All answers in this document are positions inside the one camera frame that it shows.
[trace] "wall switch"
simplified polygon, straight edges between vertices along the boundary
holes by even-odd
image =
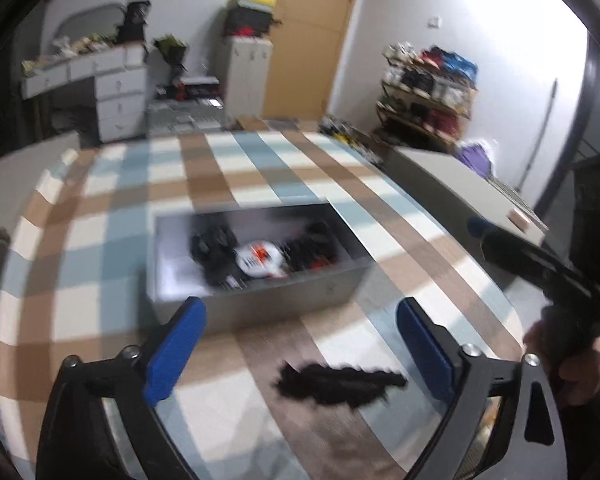
[[[433,16],[429,18],[427,25],[429,25],[429,28],[440,28],[442,26],[442,18],[440,16]]]

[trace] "wooden door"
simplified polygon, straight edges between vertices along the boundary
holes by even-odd
[[[263,117],[319,119],[326,111],[354,0],[277,0]]]

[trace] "screw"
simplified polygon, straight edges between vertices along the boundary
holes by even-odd
[[[75,368],[80,363],[80,358],[77,355],[69,355],[62,361],[62,366],[65,368]]]
[[[525,362],[531,366],[539,366],[540,359],[536,354],[525,354]]]
[[[478,357],[482,355],[482,351],[476,345],[471,343],[463,344],[462,351],[470,357]]]
[[[135,359],[139,355],[140,347],[138,345],[129,345],[122,349],[122,357],[125,359]]]

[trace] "purple bag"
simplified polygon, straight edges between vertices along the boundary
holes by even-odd
[[[456,158],[482,178],[491,175],[491,161],[480,144],[468,144],[460,148]]]

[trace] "white cabinet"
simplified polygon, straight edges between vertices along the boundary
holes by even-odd
[[[124,48],[112,48],[111,50],[99,52],[95,56],[94,69],[96,74],[122,70],[125,67],[125,56]]]
[[[129,95],[108,101],[98,101],[98,120],[113,119],[143,113],[146,109],[144,94]]]
[[[225,38],[219,49],[218,79],[224,106],[233,117],[262,113],[273,45],[260,38]]]
[[[69,81],[80,81],[93,77],[95,72],[95,56],[78,56],[69,62]]]
[[[124,117],[104,119],[98,122],[100,140],[112,142],[113,140],[129,139],[146,132],[144,112]]]
[[[144,92],[145,89],[145,68],[97,76],[96,78],[96,99],[98,101],[123,94]]]
[[[138,68],[144,65],[144,45],[133,44],[125,47],[126,60],[125,65],[127,68]]]
[[[26,78],[22,82],[22,97],[29,99],[45,91],[45,78],[42,74]]]

